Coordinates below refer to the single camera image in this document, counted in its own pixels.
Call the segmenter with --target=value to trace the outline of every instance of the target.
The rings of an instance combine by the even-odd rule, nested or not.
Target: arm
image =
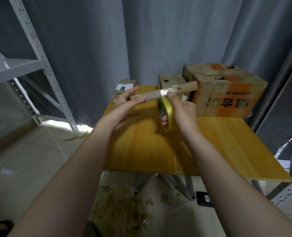
[[[129,110],[145,97],[130,100],[138,87],[121,95],[70,159],[37,196],[14,236],[82,236],[98,189],[110,135],[127,121]]]
[[[228,236],[292,236],[292,222],[248,183],[201,134],[196,105],[168,94],[174,117]],[[167,117],[162,118],[167,124]]]

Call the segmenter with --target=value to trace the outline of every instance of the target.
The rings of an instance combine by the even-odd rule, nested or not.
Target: white metal shelving rack
[[[54,106],[56,106],[60,111],[62,111],[66,118],[64,119],[64,118],[41,115],[37,113],[37,111],[32,109],[31,113],[33,114],[33,117],[37,120],[37,123],[40,123],[38,117],[44,117],[46,119],[52,119],[52,120],[58,120],[58,121],[65,121],[70,124],[70,127],[73,130],[73,132],[78,132],[78,127],[73,118],[72,112],[69,109],[66,99],[57,82],[55,74],[53,73],[53,70],[49,64],[49,61],[38,39],[37,33],[32,25],[32,22],[29,19],[29,16],[22,3],[22,0],[9,0],[9,1],[35,52],[35,55],[37,56],[37,60],[9,59],[0,53],[0,83],[13,79],[12,84],[16,85],[18,89],[21,89],[21,92],[25,92],[25,90],[22,89],[22,86],[19,84],[16,77],[21,77],[28,73],[31,73],[37,70],[42,70],[45,76],[47,77],[58,102],[55,101],[53,98],[51,98],[45,91],[43,91],[40,87],[38,87],[37,84],[35,84],[27,76],[24,76],[24,79],[32,87],[34,87],[38,92],[40,92],[46,99],[48,99]],[[26,106],[28,108],[31,108],[33,106],[33,104],[30,102],[28,97],[24,102],[27,104]]]

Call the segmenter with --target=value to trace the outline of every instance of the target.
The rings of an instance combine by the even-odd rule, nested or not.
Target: roll of tape
[[[172,105],[167,97],[163,97],[157,100],[157,106],[160,119],[167,115],[167,125],[162,125],[166,132],[175,131],[178,129],[176,121],[174,119]]]

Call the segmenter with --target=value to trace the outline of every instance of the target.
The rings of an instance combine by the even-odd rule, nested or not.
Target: shelf board
[[[0,83],[37,70],[43,69],[41,60],[11,59],[0,60]]]

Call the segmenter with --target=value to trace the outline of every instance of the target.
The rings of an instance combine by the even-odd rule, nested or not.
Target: wooden table
[[[137,94],[157,86],[139,85]],[[104,114],[112,107],[109,104]],[[156,101],[131,110],[140,115],[115,131],[104,164],[105,170],[199,176],[179,132],[161,127]],[[224,158],[246,179],[291,182],[292,178],[242,118],[198,116],[199,128]]]

